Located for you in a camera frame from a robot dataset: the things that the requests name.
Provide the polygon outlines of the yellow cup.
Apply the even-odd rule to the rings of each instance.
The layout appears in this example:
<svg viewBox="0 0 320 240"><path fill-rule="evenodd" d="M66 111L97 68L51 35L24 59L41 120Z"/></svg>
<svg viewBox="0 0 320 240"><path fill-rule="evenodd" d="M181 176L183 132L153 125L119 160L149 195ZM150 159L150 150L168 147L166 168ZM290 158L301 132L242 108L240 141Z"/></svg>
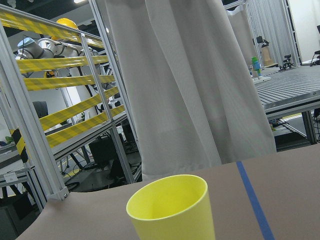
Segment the yellow cup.
<svg viewBox="0 0 320 240"><path fill-rule="evenodd" d="M141 240L214 240L207 182L191 174L153 181L135 192L126 212Z"/></svg>

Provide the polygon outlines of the white curtain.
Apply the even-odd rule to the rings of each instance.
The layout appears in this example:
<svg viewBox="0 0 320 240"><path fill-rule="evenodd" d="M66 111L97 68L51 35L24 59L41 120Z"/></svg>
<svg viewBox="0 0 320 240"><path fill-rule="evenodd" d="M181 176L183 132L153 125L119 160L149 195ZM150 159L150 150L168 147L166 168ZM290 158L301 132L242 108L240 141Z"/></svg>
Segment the white curtain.
<svg viewBox="0 0 320 240"><path fill-rule="evenodd" d="M219 0L105 2L145 181L273 154Z"/></svg>

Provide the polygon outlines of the yellow striped safety railing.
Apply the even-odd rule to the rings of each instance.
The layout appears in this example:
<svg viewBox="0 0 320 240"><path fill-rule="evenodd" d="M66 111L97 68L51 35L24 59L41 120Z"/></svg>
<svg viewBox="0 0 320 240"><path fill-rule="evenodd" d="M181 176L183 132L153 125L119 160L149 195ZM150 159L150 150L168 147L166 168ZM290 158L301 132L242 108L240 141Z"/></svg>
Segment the yellow striped safety railing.
<svg viewBox="0 0 320 240"><path fill-rule="evenodd" d="M64 184L53 154L53 148L93 128L110 131L115 146L120 144L116 129L116 116L123 114L123 105L105 111L83 122L50 135L45 131L68 120L118 92L116 87L104 90L102 85L114 79L97 73L96 64L108 61L106 55L92 55L90 46L103 46L99 37L78 29L17 11L2 5L0 27L17 28L44 34L36 43L40 58L15 59L4 30L0 32L3 52L0 63L3 69L1 83L13 110L14 124L9 127L20 156L35 167L40 192L45 200L65 199L69 191ZM48 116L38 117L29 91L86 86L95 84L98 94Z"/></svg>

